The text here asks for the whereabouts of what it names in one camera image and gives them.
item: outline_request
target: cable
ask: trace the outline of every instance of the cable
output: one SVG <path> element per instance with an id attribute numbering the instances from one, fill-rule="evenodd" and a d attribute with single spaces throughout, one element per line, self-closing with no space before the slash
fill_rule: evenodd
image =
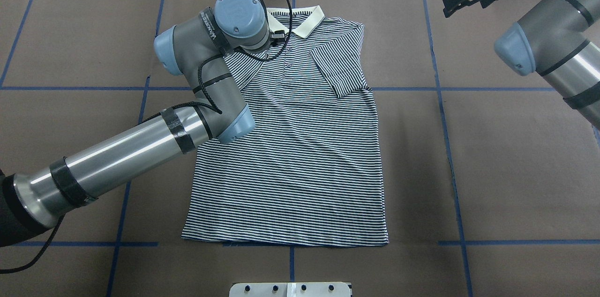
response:
<path id="1" fill-rule="evenodd" d="M 50 237 L 48 237 L 48 240 L 44 243 L 44 246 L 39 250 L 38 254 L 34 257 L 34 259 L 32 259 L 30 261 L 30 263 L 27 263 L 26 265 L 23 265 L 23 267 L 15 267 L 13 269 L 0 269 L 0 275 L 14 274 L 15 272 L 19 272 L 19 271 L 23 271 L 23 270 L 29 269 L 34 264 L 36 264 L 36 262 L 44 254 L 44 252 L 48 248 L 48 246 L 50 246 L 50 243 L 52 243 L 52 240 L 54 239 L 54 236 L 56 235 L 56 232 L 58 231 L 58 227 L 60 227 L 60 223 L 62 223 L 62 219 L 64 217 L 65 216 L 63 215 L 60 218 L 58 218 L 58 223 L 56 223 L 56 226 L 54 226 L 54 229 L 52 230 L 52 233 L 50 234 Z"/>
<path id="2" fill-rule="evenodd" d="M 279 57 L 279 55 L 281 55 L 283 53 L 283 50 L 285 50 L 285 47 L 287 46 L 287 42 L 290 41 L 290 37 L 292 36 L 292 4 L 290 3 L 290 0 L 285 0 L 285 1 L 287 2 L 287 7 L 289 8 L 289 11 L 290 11 L 290 21 L 289 21 L 290 25 L 287 30 L 287 36 L 285 37 L 285 42 L 283 42 L 283 46 L 281 47 L 281 49 L 279 49 L 279 52 L 272 58 L 266 58 L 266 59 L 249 54 L 246 51 L 244 51 L 244 49 L 242 49 L 242 48 L 235 49 L 236 52 L 240 52 L 240 53 L 242 53 L 250 58 L 253 58 L 254 60 L 257 60 L 259 62 L 270 62 L 270 61 L 276 59 L 277 57 Z"/>
<path id="3" fill-rule="evenodd" d="M 210 95 L 208 94 L 208 92 L 206 91 L 206 88 L 204 87 L 204 82 L 202 81 L 202 68 L 204 67 L 204 65 L 208 64 L 208 62 L 212 62 L 215 59 L 218 58 L 222 58 L 223 55 L 222 54 L 216 54 L 215 56 L 212 56 L 210 58 L 208 58 L 207 60 L 205 60 L 204 62 L 202 62 L 202 64 L 200 64 L 200 66 L 198 66 L 198 84 L 200 85 L 201 89 L 202 89 L 202 93 L 204 94 L 204 98 L 206 98 L 206 100 L 208 100 L 208 102 L 212 105 L 212 110 L 217 112 L 218 114 L 223 113 L 223 111 L 221 111 L 218 107 L 217 104 L 215 104 L 214 101 L 212 101 L 212 98 L 210 97 Z"/>

